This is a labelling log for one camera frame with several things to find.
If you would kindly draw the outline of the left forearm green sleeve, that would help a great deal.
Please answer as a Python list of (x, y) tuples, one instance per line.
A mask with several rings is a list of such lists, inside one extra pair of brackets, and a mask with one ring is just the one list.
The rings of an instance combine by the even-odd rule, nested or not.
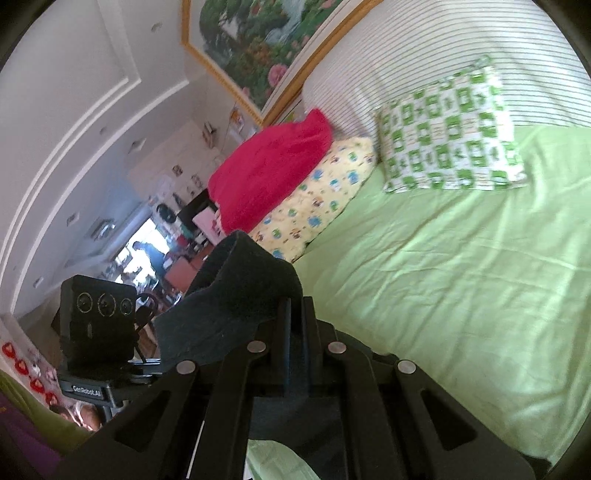
[(86, 442), (92, 433), (41, 405), (8, 373), (1, 372), (1, 422), (16, 426), (64, 456)]

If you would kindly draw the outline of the person's left hand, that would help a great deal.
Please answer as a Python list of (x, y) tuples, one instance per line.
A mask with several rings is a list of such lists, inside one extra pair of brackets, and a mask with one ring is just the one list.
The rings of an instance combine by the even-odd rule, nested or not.
[(102, 427), (101, 417), (94, 405), (82, 402), (75, 402), (70, 407), (52, 404), (49, 409), (65, 420), (75, 423), (88, 431), (96, 432)]

